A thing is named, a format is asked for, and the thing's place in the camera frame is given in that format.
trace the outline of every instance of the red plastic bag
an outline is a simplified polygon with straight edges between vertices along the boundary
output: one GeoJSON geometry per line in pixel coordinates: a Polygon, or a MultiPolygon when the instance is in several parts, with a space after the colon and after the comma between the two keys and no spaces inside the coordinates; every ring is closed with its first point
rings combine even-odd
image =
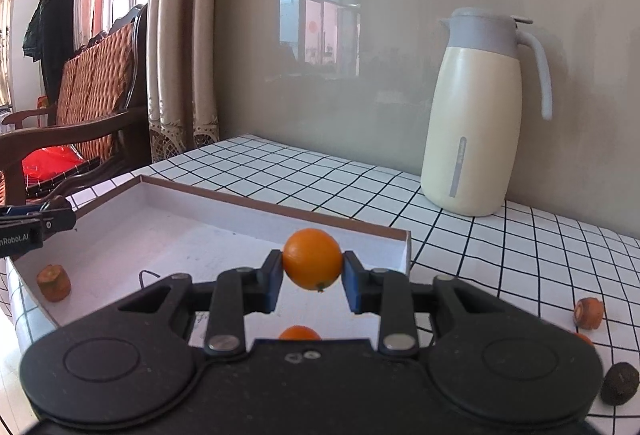
{"type": "Polygon", "coordinates": [[[84,160],[68,146],[41,148],[22,161],[26,186],[33,186],[82,164],[84,160]]]}

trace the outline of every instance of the table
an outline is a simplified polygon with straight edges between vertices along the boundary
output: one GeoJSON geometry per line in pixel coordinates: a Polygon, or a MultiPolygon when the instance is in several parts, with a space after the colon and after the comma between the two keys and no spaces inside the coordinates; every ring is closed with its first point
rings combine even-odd
{"type": "MultiPolygon", "coordinates": [[[[506,202],[472,219],[435,206],[419,177],[244,135],[152,164],[69,197],[78,209],[135,175],[145,174],[283,206],[390,225],[412,232],[412,281],[436,274],[462,279],[575,332],[572,310],[583,297],[606,306],[587,333],[607,370],[619,361],[640,368],[640,243],[608,229],[506,202]]],[[[24,351],[54,326],[8,262],[15,328],[24,351]]],[[[427,314],[417,315],[420,344],[431,341],[427,314]]],[[[635,435],[640,393],[616,409],[596,399],[590,421],[607,434],[635,435]]]]}

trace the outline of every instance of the floor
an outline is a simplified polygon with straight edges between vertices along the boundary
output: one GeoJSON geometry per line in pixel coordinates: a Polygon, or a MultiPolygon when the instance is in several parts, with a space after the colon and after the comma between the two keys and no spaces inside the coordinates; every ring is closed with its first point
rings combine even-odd
{"type": "Polygon", "coordinates": [[[24,433],[36,422],[20,380],[20,349],[11,321],[0,313],[0,435],[24,433]]]}

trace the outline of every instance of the metal screw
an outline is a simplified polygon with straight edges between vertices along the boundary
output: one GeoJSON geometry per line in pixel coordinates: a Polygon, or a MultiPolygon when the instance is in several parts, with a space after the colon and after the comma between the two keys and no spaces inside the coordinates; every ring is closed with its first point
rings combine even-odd
{"type": "Polygon", "coordinates": [[[404,352],[415,346],[415,338],[408,334],[389,334],[382,341],[387,350],[404,352]]]}
{"type": "Polygon", "coordinates": [[[308,350],[304,354],[305,359],[320,359],[322,354],[315,350],[308,350]]]}
{"type": "Polygon", "coordinates": [[[212,336],[207,343],[216,352],[231,352],[240,346],[240,339],[231,335],[212,336]]]}
{"type": "Polygon", "coordinates": [[[291,354],[285,355],[284,360],[293,365],[297,365],[302,363],[302,354],[300,354],[300,352],[292,352],[291,354]]]}

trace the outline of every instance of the wooden chair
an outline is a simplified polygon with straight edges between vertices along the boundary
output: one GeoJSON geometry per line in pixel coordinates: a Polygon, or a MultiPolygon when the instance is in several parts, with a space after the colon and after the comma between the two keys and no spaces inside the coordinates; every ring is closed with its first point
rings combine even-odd
{"type": "Polygon", "coordinates": [[[0,206],[24,205],[22,160],[39,148],[73,145],[86,161],[99,158],[89,173],[60,182],[43,200],[67,196],[151,162],[146,110],[146,6],[129,23],[65,63],[56,105],[7,116],[15,131],[0,135],[0,206]],[[22,128],[25,118],[55,115],[46,128],[22,128]]]}

